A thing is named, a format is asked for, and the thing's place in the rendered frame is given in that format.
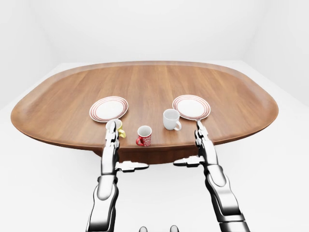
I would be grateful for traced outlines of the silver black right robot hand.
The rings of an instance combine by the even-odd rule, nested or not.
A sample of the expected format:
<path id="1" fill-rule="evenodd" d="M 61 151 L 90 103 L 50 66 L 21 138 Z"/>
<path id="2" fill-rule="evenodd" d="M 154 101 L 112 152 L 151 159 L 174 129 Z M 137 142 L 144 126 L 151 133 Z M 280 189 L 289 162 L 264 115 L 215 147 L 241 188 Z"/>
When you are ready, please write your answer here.
<path id="1" fill-rule="evenodd" d="M 200 164 L 218 165 L 218 158 L 213 142 L 208 137 L 208 131 L 200 120 L 197 120 L 195 130 L 195 143 L 198 147 L 198 154 L 173 162 L 175 166 L 197 167 Z"/>

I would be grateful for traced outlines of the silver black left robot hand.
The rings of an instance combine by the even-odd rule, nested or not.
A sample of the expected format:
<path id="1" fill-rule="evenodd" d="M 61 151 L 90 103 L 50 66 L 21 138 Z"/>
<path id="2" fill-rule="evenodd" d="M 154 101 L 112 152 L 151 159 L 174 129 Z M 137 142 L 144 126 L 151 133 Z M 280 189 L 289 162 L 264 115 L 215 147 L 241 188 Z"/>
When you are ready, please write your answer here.
<path id="1" fill-rule="evenodd" d="M 123 161 L 119 162 L 118 149 L 120 147 L 119 132 L 115 120 L 107 123 L 106 143 L 102 152 L 101 174 L 116 174 L 117 171 L 134 172 L 149 167 L 146 163 Z"/>

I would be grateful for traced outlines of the yellow mug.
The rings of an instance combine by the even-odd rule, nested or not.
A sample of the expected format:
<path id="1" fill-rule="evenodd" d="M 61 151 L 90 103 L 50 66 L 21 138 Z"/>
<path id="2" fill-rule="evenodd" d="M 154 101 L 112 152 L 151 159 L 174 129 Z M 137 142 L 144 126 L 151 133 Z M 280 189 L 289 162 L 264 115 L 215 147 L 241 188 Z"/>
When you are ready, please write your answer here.
<path id="1" fill-rule="evenodd" d="M 117 129 L 117 131 L 119 133 L 119 136 L 122 137 L 122 138 L 126 138 L 126 133 L 125 133 L 125 131 L 122 128 L 123 123 L 122 123 L 122 121 L 120 119 L 112 119 L 112 120 L 108 121 L 106 123 L 106 129 L 108 130 L 110 128 L 112 122 L 115 122 L 116 129 Z"/>

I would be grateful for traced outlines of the red patterned mug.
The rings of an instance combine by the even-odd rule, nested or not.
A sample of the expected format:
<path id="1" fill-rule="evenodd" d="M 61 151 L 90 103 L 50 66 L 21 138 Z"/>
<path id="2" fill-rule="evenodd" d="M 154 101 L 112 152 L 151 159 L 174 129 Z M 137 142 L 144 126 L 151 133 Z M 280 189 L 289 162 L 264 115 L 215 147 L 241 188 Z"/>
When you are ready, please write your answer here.
<path id="1" fill-rule="evenodd" d="M 136 145 L 139 146 L 150 146 L 152 129 L 149 126 L 141 126 L 137 130 L 138 138 L 136 139 Z"/>

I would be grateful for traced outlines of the white plate with red rings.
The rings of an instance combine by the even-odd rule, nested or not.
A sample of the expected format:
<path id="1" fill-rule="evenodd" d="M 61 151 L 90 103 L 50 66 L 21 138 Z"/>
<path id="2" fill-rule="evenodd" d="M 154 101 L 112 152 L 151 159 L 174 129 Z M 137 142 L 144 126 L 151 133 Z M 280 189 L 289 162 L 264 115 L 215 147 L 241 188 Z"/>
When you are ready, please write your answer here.
<path id="1" fill-rule="evenodd" d="M 96 122 L 108 122 L 121 118 L 128 110 L 128 102 L 119 96 L 109 96 L 96 101 L 89 110 Z"/>
<path id="2" fill-rule="evenodd" d="M 211 113 L 209 103 L 196 95 L 180 95 L 172 102 L 172 108 L 177 110 L 182 118 L 188 120 L 204 119 Z"/>

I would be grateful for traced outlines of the white mug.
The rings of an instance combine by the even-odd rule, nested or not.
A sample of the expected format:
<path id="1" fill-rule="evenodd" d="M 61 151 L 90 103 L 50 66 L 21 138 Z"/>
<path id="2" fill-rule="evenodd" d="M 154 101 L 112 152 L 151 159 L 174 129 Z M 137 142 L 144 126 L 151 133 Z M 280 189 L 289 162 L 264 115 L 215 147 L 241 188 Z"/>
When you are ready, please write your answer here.
<path id="1" fill-rule="evenodd" d="M 167 130 L 180 131 L 182 129 L 182 125 L 179 119 L 180 114 L 175 109 L 167 109 L 163 113 L 163 123 Z"/>

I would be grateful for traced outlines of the dark wooden table base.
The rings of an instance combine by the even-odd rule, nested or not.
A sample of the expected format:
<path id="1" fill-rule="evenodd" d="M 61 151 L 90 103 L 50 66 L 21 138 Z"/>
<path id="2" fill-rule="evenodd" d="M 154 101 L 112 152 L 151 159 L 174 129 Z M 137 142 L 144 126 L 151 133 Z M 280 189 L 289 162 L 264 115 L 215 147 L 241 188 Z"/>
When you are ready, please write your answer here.
<path id="1" fill-rule="evenodd" d="M 129 148 L 119 148 L 119 161 L 142 162 L 147 164 L 171 163 L 175 160 L 197 155 L 198 148 L 195 145 L 163 146 L 163 147 L 143 147 L 135 146 Z"/>

